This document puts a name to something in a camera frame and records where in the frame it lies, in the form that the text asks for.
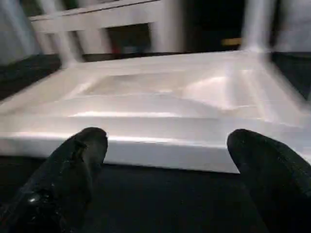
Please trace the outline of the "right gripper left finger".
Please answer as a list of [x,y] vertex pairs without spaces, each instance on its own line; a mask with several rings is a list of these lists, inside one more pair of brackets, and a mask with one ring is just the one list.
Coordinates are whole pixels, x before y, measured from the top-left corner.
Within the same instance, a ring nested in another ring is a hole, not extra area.
[[103,129],[89,127],[64,141],[0,213],[2,233],[75,233],[84,222],[108,149]]

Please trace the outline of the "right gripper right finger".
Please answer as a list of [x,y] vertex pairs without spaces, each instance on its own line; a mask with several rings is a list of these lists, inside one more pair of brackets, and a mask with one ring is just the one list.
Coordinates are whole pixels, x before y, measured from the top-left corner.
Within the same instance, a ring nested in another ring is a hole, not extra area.
[[228,151],[271,233],[311,231],[311,166],[286,144],[237,129]]

